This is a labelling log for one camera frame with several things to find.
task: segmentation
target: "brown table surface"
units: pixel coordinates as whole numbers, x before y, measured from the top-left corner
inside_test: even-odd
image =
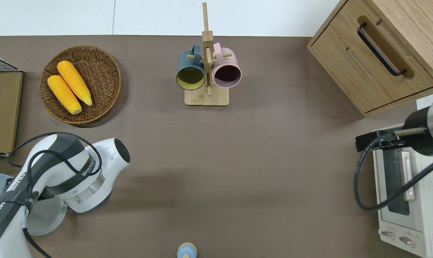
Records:
[[[131,154],[105,206],[69,209],[34,239],[53,257],[173,258],[183,242],[202,258],[415,257],[380,240],[377,214],[353,195],[354,137],[402,123],[415,103],[362,117],[308,52],[309,40],[215,37],[235,52],[242,80],[228,106],[209,107],[185,105],[175,82],[178,55],[201,37],[0,37],[0,57],[25,72],[17,145],[66,131],[91,142],[116,137]],[[123,85],[113,110],[75,127],[46,111],[39,79],[52,57],[83,44],[112,55]],[[0,173],[17,171],[0,158]],[[363,173],[364,198],[374,203],[371,160]]]

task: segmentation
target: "wooden board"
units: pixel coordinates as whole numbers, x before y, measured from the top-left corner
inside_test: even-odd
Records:
[[[227,106],[229,104],[229,89],[212,86],[210,90],[211,96],[208,96],[205,86],[197,90],[185,90],[185,104],[189,106]]]
[[[14,149],[22,72],[0,72],[0,153]]]

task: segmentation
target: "white wall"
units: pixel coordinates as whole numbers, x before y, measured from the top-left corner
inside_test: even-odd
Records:
[[[0,0],[0,35],[200,35],[200,0]],[[207,0],[227,36],[313,36],[338,0]]]

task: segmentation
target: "wooden mug holder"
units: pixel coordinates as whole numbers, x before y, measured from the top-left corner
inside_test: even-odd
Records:
[[[208,30],[207,3],[203,3],[202,59],[205,72],[205,84],[197,90],[185,90],[185,104],[189,106],[227,106],[229,104],[229,89],[215,84],[212,73],[213,31]]]

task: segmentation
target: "round woven basket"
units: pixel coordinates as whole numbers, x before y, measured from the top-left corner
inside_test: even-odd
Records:
[[[72,62],[81,75],[92,98],[92,106],[81,103],[82,111],[72,115],[52,93],[47,78],[58,75],[60,61]],[[114,105],[121,90],[121,72],[107,52],[95,46],[75,46],[57,54],[44,68],[39,81],[39,96],[46,110],[68,124],[87,124],[105,115]]]

